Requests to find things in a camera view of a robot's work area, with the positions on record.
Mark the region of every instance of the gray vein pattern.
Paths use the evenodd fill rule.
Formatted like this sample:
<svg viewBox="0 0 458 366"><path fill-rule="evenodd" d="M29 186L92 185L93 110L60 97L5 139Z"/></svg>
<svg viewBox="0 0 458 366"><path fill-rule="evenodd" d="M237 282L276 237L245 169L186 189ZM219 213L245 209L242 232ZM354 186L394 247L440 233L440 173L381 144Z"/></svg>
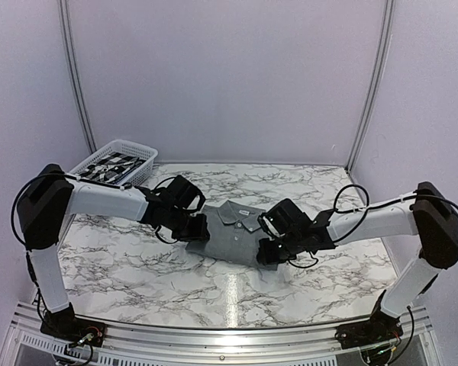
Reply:
<svg viewBox="0 0 458 366"><path fill-rule="evenodd" d="M342 168L308 165L168 164L144 184L181 174L207 204L230 199L270 209L291 198L310 217L332 207L350 183ZM360 204L354 190L340 201ZM247 268L164 244L149 226L78 215L60 250L70 300L79 314L161 326L240 328L292 326L369 313L396 275L380 239L318 252L309 269ZM297 263L312 263L306 254Z"/></svg>

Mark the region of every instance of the black and white plaid fabric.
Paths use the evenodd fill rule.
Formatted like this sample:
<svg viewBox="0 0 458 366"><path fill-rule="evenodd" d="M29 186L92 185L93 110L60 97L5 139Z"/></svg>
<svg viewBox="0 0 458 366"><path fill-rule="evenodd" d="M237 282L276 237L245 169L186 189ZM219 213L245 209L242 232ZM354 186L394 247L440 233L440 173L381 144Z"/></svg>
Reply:
<svg viewBox="0 0 458 366"><path fill-rule="evenodd" d="M85 170L79 173L79 176L92 181L115 185L145 161L136 156L113 152L95 164L87 166Z"/></svg>

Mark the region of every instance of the marble tabletop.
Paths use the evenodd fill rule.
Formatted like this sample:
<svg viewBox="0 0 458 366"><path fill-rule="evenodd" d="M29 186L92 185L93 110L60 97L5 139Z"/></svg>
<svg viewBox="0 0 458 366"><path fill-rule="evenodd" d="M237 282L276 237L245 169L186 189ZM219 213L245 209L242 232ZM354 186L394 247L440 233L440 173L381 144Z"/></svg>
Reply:
<svg viewBox="0 0 458 366"><path fill-rule="evenodd" d="M181 174L207 204L231 199L269 209L291 198L309 217L332 207L350 183L342 168L308 165L168 164L144 184ZM343 206L360 204L355 191ZM247 268L168 245L149 226L78 215L60 250L63 278L78 314L179 327L292 326L369 313L396 275L380 239L317 253L313 268ZM307 254L297 264L312 263Z"/></svg>

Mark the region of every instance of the metal frame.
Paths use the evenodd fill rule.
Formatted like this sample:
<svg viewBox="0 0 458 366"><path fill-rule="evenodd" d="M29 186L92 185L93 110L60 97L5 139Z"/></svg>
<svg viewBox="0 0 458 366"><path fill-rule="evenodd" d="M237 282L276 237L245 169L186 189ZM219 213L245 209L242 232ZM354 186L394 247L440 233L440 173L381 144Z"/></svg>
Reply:
<svg viewBox="0 0 458 366"><path fill-rule="evenodd" d="M415 335L432 330L431 321L424 307L413 310ZM112 365L114 360L150 361L150 364L174 366L178 364L274 364L289 366L312 364L316 360L330 360L334 356L356 352L358 348L342 350L334 339L336 327L341 323L366 319L367 316L340 322L317 323L310 326L293 326L267 329L188 329L166 326L145 326L115 321L105 321L107 330L102 348L95 350L92 365ZM411 320L402 317L404 337L410 336ZM14 364L24 334L37 339L37 347L49 350L49 345L59 347L58 355L66 341L53 339L39 331L40 319L36 306L19 303L12 319L7 339L0 355L0 366ZM428 353L428 361L438 365L434 352Z"/></svg>
<svg viewBox="0 0 458 366"><path fill-rule="evenodd" d="M69 78L73 88L73 97L75 98L78 109L79 120L82 125L83 136L90 153L97 150L95 138L93 136L92 125L90 124L89 114L86 110L85 99L83 97L82 85L79 79L78 65L76 62L75 47L73 45L73 33L71 30L71 18L69 15L68 0L58 0L60 12L61 34L65 47L66 63L68 65Z"/></svg>
<svg viewBox="0 0 458 366"><path fill-rule="evenodd" d="M353 168L360 154L361 146L365 139L366 131L368 130L369 122L372 118L373 106L375 104L376 95L379 90L379 83L383 76L385 62L390 45L390 34L392 32L392 22L395 10L395 0L386 0L383 12L382 30L380 32L379 47L376 52L375 66L373 67L372 80L368 88L368 95L366 96L365 107L361 114L360 124L358 131L351 147L350 156L348 158L345 169L348 172L353 171Z"/></svg>

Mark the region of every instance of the plastic laundry basket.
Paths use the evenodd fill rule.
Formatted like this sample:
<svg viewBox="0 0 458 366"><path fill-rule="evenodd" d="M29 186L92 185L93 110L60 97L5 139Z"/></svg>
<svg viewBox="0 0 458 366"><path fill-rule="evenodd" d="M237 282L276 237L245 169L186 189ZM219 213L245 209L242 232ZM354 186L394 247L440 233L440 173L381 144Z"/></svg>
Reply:
<svg viewBox="0 0 458 366"><path fill-rule="evenodd" d="M139 143L132 143L126 140L114 140L88 158L79 163L75 168L69 171L71 174L79 174L91 164L95 164L98 160L105 158L112 153L122 153L129 156L136 156L146 160L141 166L126 175L117 185L124 183L132 183L132 185L141 185L151 175L153 171L154 158L158 156L158 150L152 147L141 145Z"/></svg>

